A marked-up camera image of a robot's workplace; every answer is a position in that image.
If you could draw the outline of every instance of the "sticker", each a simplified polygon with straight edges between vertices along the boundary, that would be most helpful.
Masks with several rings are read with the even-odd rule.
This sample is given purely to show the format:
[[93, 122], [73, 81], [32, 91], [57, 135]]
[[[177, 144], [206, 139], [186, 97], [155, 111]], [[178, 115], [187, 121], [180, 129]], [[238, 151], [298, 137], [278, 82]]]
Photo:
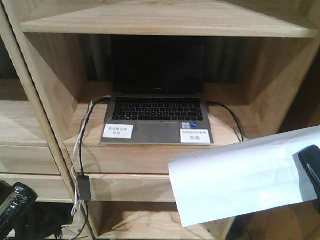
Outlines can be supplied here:
[[133, 125], [106, 124], [102, 137], [113, 139], [131, 139], [133, 129]]
[[197, 128], [197, 127], [199, 127], [199, 126], [198, 126], [198, 123], [192, 122], [192, 123], [191, 123], [191, 127], [192, 127], [192, 128]]
[[207, 129], [180, 129], [181, 143], [209, 144], [210, 136]]
[[190, 123], [189, 122], [182, 122], [182, 128], [183, 129], [190, 129]]

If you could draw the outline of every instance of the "laptop keyboard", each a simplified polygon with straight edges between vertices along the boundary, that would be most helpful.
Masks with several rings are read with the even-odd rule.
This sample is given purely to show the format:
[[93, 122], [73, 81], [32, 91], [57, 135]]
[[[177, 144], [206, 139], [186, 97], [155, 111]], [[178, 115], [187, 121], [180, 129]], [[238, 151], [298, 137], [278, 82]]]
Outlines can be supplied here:
[[203, 121], [199, 98], [117, 97], [113, 120]]

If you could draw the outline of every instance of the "black screen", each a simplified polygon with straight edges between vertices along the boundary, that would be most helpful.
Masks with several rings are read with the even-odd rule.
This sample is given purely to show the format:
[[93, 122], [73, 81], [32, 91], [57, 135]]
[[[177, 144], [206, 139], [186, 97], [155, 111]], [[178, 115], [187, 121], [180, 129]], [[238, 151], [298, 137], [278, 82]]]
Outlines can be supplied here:
[[206, 38], [111, 36], [113, 86], [124, 93], [199, 93]]

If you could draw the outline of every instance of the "white paper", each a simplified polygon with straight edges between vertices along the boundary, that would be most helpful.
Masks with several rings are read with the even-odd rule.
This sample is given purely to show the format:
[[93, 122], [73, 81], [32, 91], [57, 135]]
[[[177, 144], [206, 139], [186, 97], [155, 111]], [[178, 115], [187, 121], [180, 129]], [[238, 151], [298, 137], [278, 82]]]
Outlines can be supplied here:
[[317, 199], [296, 156], [311, 145], [320, 147], [320, 126], [175, 157], [169, 173], [182, 226]]
[[207, 129], [180, 129], [181, 143], [209, 144], [210, 137]]
[[106, 124], [103, 131], [103, 137], [113, 139], [131, 139], [133, 129], [133, 125]]

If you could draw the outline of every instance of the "wooden cabinet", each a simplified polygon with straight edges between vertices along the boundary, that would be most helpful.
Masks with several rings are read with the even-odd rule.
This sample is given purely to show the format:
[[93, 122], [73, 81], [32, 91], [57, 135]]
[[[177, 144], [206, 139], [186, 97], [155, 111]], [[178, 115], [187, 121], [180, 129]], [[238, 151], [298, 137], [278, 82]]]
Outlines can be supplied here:
[[[278, 132], [320, 44], [316, 0], [2, 2], [52, 128], [52, 149], [60, 151], [55, 158], [69, 168], [88, 102], [112, 92], [109, 82], [87, 79], [78, 34], [253, 38], [241, 83], [208, 83], [204, 88], [207, 100], [237, 114], [247, 139]], [[96, 106], [83, 142], [95, 237], [223, 239], [233, 218], [182, 228], [168, 163], [180, 154], [238, 142], [229, 113], [210, 107], [211, 146], [109, 145], [100, 143], [107, 107]], [[66, 182], [62, 165], [59, 161]]]
[[[29, 186], [37, 193], [38, 202], [71, 204], [74, 192], [67, 168], [63, 168], [65, 162], [59, 157], [61, 150], [2, 7], [0, 34], [19, 76], [0, 79], [0, 180]], [[66, 238], [73, 235], [66, 229], [63, 232]], [[90, 236], [90, 232], [86, 229], [82, 236]]]

